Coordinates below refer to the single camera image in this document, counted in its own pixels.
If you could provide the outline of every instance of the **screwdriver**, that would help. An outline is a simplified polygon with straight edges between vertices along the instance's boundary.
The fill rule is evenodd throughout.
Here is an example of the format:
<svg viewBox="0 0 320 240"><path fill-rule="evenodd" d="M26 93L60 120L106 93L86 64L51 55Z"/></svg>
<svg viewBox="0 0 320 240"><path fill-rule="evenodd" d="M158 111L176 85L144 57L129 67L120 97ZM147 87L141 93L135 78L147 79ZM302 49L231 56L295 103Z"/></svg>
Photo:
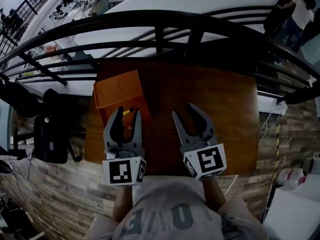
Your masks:
<svg viewBox="0 0 320 240"><path fill-rule="evenodd" d="M131 113L131 112L133 112L133 111L135 111L137 108L139 108L141 106L141 104L140 105L138 105L138 106L135 106L135 107L132 107L132 108L129 108L129 109L127 109L126 111L123 111L123 115L125 116L126 114L129 114L129 113Z"/></svg>

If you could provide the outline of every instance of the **white cable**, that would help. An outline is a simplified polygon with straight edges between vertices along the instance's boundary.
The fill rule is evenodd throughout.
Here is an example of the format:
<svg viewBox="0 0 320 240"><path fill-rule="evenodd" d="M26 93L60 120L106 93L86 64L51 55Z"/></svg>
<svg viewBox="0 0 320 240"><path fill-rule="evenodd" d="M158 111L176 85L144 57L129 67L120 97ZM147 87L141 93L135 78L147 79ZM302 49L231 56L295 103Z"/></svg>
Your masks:
<svg viewBox="0 0 320 240"><path fill-rule="evenodd" d="M263 128L264 125L265 125L264 135L263 135L262 138L260 139L260 141L259 141L259 143L258 143L258 146L260 145L261 141L262 141L262 140L264 139L264 137L266 136L267 127L268 127L268 120L269 120L269 118L271 117L271 114L272 114L272 112L274 111L275 106L276 106L276 99L273 100L273 102L272 102L272 104L271 104L271 108L270 108L270 109L271 109L271 110L270 110L270 113L269 113L267 119L264 121L263 125L261 126L260 130L259 130L259 133L260 133L261 130L262 130L262 128ZM226 189L226 191L223 193L223 195L225 195L225 194L229 191L229 189L231 189L231 187L234 185L234 183L235 183L236 179L238 178L238 176L239 176L239 174L236 174L236 175L235 175L233 181L231 182L230 186Z"/></svg>
<svg viewBox="0 0 320 240"><path fill-rule="evenodd" d="M235 181L236 181L236 179L238 178L238 176L239 176L239 174L237 174L237 175L234 177L234 179L233 179L233 181L231 182L230 186L226 189L226 191L224 191L223 195L225 195L225 194L229 191L229 189L231 189L231 187L232 187L233 184L235 183Z"/></svg>

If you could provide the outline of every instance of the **orange cardboard box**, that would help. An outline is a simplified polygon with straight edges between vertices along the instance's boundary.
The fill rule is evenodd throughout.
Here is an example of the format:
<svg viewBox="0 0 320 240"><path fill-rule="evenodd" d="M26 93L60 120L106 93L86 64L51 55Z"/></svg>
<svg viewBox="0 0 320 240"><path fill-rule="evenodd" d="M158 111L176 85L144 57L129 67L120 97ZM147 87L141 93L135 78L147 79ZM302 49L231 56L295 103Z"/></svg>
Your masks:
<svg viewBox="0 0 320 240"><path fill-rule="evenodd" d="M142 114L142 123L151 116L142 91L138 70L120 74L93 84L95 106L99 110L103 128L108 118L120 106L128 110L139 106ZM125 115L122 119L124 125L131 125L134 112Z"/></svg>

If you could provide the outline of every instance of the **white container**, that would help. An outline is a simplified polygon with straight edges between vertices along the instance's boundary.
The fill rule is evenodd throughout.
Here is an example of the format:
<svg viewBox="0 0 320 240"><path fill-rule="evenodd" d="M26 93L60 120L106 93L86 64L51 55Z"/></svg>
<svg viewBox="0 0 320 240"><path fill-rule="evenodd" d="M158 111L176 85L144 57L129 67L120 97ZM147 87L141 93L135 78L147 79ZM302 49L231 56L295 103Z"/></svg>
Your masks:
<svg viewBox="0 0 320 240"><path fill-rule="evenodd" d="M301 168L285 168L278 175L277 183L291 189L295 189L300 184L305 183L306 176Z"/></svg>

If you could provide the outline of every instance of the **office chair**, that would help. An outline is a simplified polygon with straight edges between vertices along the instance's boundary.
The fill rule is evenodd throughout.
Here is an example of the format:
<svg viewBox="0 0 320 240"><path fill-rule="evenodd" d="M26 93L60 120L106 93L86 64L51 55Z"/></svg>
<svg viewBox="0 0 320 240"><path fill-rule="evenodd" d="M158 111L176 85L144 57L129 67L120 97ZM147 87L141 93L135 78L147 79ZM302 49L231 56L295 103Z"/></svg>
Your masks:
<svg viewBox="0 0 320 240"><path fill-rule="evenodd" d="M18 142L33 137L34 155L39 160L48 163L64 164L68 160L68 150L75 162L81 161L81 156L75 156L70 143L71 121L67 105L61 103L60 94L48 89L43 96L43 103L17 82L10 82L8 77L1 75L0 99L8 103L26 118L35 117L33 132L18 135L13 134L13 150L9 155L23 157L18 149Z"/></svg>

